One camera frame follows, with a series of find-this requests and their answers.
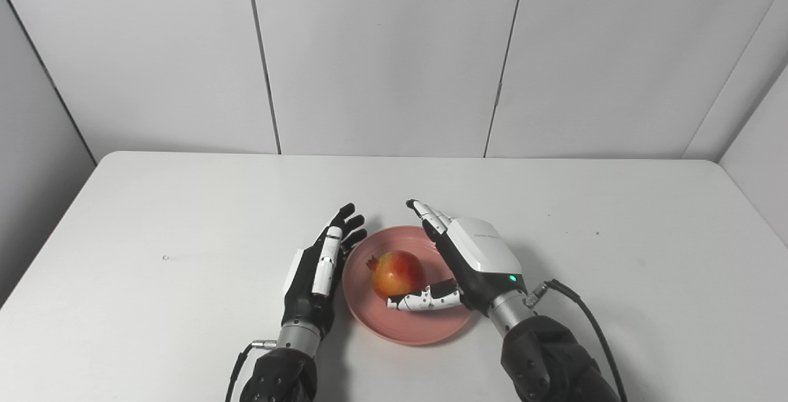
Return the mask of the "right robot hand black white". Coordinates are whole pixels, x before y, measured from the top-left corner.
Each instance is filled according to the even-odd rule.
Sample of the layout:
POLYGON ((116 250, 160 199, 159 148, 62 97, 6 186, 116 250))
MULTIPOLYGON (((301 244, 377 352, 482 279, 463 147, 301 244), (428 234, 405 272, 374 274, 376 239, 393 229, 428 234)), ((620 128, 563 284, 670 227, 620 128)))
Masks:
POLYGON ((453 278, 392 295, 386 299, 388 309, 427 312, 464 305, 504 324, 532 316, 524 302, 527 292, 520 260, 489 222, 448 217, 414 198, 406 206, 421 219, 453 278))

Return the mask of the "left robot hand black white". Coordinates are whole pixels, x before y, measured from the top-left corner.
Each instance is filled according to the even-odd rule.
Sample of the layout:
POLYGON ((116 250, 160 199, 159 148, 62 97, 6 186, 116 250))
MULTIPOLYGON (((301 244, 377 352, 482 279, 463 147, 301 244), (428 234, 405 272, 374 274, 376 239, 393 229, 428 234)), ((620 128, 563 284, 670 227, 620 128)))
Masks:
POLYGON ((335 318, 333 299, 350 251, 367 237, 354 203, 342 206, 304 249, 284 294, 282 323, 306 323, 324 339, 335 318))

